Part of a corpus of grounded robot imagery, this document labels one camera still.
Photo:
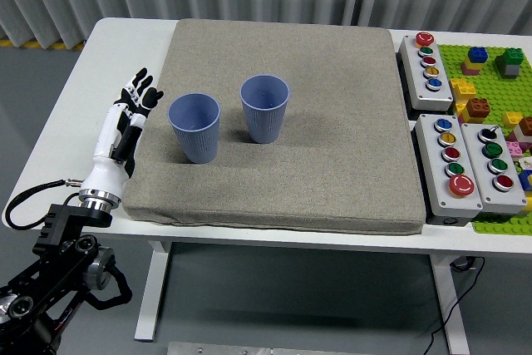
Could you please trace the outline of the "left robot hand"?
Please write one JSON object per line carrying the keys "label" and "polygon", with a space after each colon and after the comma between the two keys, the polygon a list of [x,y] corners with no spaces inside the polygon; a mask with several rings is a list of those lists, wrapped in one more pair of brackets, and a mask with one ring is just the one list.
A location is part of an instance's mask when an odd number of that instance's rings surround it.
{"label": "left robot hand", "polygon": [[80,201],[105,201],[116,207],[135,169],[135,148],[150,112],[164,95],[152,86],[144,67],[121,89],[106,113],[92,157],[93,168],[81,184]]}

